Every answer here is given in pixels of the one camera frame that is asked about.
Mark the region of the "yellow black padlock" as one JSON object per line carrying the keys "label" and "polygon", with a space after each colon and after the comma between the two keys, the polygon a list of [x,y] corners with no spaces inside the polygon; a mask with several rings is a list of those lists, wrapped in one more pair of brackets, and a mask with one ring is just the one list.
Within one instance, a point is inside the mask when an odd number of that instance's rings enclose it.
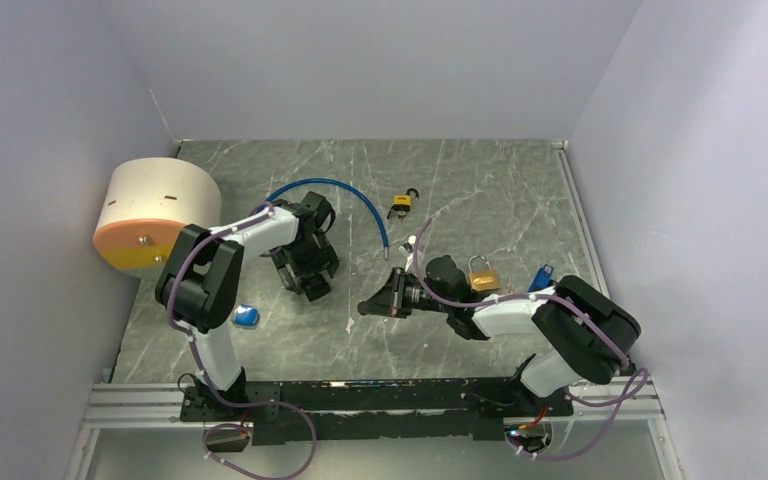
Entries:
{"label": "yellow black padlock", "polygon": [[418,198],[419,191],[415,188],[408,188],[403,194],[395,195],[386,218],[403,221],[413,209],[413,203]]}

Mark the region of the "brass padlock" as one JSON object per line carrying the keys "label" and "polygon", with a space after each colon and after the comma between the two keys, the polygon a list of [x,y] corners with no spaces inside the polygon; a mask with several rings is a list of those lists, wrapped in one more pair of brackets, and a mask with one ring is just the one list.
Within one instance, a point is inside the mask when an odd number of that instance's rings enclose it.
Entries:
{"label": "brass padlock", "polygon": [[492,263],[483,255],[473,255],[468,260],[468,280],[477,293],[496,292],[501,288],[501,280]]}

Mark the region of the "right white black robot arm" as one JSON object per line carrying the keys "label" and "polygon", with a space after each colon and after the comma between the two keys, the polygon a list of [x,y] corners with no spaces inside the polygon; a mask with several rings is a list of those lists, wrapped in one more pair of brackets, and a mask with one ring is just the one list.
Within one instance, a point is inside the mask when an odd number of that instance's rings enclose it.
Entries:
{"label": "right white black robot arm", "polygon": [[406,318],[439,312],[466,340],[539,335],[551,349],[523,361],[509,392],[513,408],[532,415],[549,395],[580,380],[605,385],[628,367],[628,353],[642,333],[639,322],[575,275],[525,294],[482,294],[450,256],[430,260],[425,274],[400,267],[357,310],[363,316]]}

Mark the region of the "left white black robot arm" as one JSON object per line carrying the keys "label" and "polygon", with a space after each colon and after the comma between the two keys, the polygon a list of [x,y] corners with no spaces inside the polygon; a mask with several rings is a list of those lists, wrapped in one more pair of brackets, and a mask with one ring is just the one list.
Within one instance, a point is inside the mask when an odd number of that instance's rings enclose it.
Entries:
{"label": "left white black robot arm", "polygon": [[309,301],[322,298],[339,268],[327,239],[335,218],[331,203],[309,192],[298,203],[266,202],[233,224],[210,229],[190,224],[179,233],[155,299],[165,307],[169,326],[184,334],[197,384],[208,392],[206,405],[218,418],[237,418],[247,400],[245,369],[229,322],[243,267],[267,255],[286,290]]}

